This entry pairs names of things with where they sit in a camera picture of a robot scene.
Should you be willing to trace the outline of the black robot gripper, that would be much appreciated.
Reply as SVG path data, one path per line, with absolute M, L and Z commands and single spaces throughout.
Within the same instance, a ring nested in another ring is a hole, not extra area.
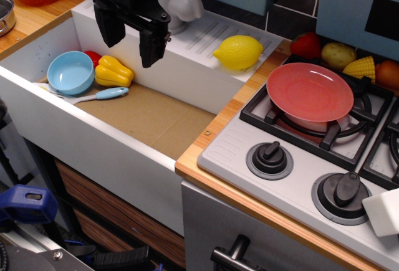
M 170 16 L 158 0 L 94 0 L 94 12 L 105 44 L 111 48 L 125 37 L 125 26 L 140 32 L 143 68 L 150 68 L 165 53 Z

